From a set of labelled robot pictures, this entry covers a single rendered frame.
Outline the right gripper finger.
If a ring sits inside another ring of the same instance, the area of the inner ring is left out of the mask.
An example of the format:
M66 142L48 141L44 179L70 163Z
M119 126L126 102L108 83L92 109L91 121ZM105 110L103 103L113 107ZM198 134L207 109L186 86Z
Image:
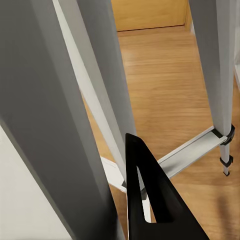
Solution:
M144 141L125 134L128 240L210 240ZM139 168L156 223L145 220Z

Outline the camera tripod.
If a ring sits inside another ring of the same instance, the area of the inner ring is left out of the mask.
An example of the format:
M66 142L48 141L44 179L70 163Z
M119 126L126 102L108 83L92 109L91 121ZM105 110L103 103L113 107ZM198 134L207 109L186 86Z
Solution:
M219 146L229 176L237 0L188 1L213 126L158 163L172 179ZM0 240L126 240L109 184L127 194L137 131L117 32L111 0L0 0Z

